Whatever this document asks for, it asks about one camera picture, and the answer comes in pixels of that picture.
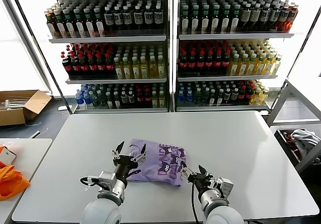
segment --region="cardboard box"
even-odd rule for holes
[[[0,126],[25,124],[33,120],[49,103],[51,97],[39,90],[3,91],[0,92],[0,102],[14,98],[10,96],[29,97],[24,107],[10,110],[0,110]]]

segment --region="floor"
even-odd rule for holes
[[[58,107],[64,105],[61,99],[52,100],[46,108],[32,121],[25,125],[0,127],[0,138],[29,138],[36,131],[41,133],[37,138],[55,139],[61,127],[69,116],[66,110],[58,111]],[[315,118],[314,115],[301,103],[296,97],[291,96],[277,116],[277,120],[289,119],[309,119]],[[316,135],[321,136],[321,125],[301,125],[301,126],[272,126],[274,133],[277,129],[304,128],[314,131]],[[320,224],[321,214],[313,217],[294,218],[287,224]]]

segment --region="yellow juice bottle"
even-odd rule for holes
[[[255,59],[256,59],[256,54],[253,53],[250,57],[249,62],[246,64],[246,68],[245,68],[245,75],[249,76],[249,75],[253,75],[253,70],[254,70],[254,66],[255,66]]]
[[[248,54],[244,53],[239,61],[235,75],[243,76],[246,68]]]
[[[266,57],[265,53],[262,53],[260,55],[259,62],[257,63],[257,65],[254,69],[254,75],[261,75],[263,67],[264,67],[265,57]]]

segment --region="bottle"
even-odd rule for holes
[[[114,62],[115,62],[115,70],[116,70],[116,74],[117,74],[117,77],[118,79],[124,79],[124,70],[119,62],[119,58],[118,57],[115,57],[114,58]]]
[[[216,106],[220,106],[222,104],[223,97],[224,97],[224,90],[222,88],[220,88],[219,94],[217,96]]]
[[[250,16],[251,16],[251,4],[248,3],[245,5],[245,7],[242,9],[242,14],[241,14],[241,17],[240,17],[240,22],[239,22],[239,28],[238,28],[238,31],[239,32],[247,32],[249,29],[248,29],[248,22],[250,20]]]
[[[164,78],[165,77],[165,65],[164,65],[164,60],[162,55],[158,55],[158,74],[159,78]]]
[[[237,31],[237,24],[239,23],[240,5],[234,5],[234,13],[231,19],[230,33]]]
[[[209,25],[209,5],[203,5],[201,34],[206,34]]]
[[[224,6],[224,13],[222,17],[222,26],[221,26],[221,34],[228,33],[228,26],[229,26],[229,14],[230,14],[230,5]]]
[[[181,15],[181,31],[182,35],[186,35],[189,27],[189,18],[188,18],[189,6],[182,6],[182,15]]]
[[[215,34],[218,32],[219,30],[219,26],[220,26],[220,17],[219,17],[219,11],[220,11],[220,5],[214,5],[213,6],[213,15],[211,17],[211,34]]]
[[[247,66],[245,68],[245,75],[246,76],[253,75],[253,70],[254,70],[254,66],[255,66],[255,59],[256,59],[256,54],[253,53],[251,55],[250,61],[247,63]]]
[[[143,79],[146,79],[149,77],[148,64],[146,63],[144,56],[140,57],[140,71],[141,71],[141,77]]]
[[[193,16],[191,20],[191,34],[197,34],[199,25],[199,6],[193,5]]]
[[[109,109],[113,109],[114,106],[112,104],[112,96],[110,94],[110,92],[106,92],[106,97],[107,97],[107,105]]]
[[[62,19],[60,10],[54,10],[54,14],[56,17],[56,25],[59,29],[61,37],[67,38],[68,37],[68,34],[67,34],[68,29],[64,25],[64,20]]]
[[[271,13],[270,3],[266,3],[264,8],[261,10],[261,14],[258,22],[259,31],[266,32],[269,29],[267,28],[267,21],[269,20],[269,16]]]

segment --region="black cable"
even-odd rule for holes
[[[192,183],[192,209],[193,209],[193,214],[195,217],[196,224],[199,224],[199,220],[197,219],[196,211],[195,211],[195,206],[194,206],[194,182]]]

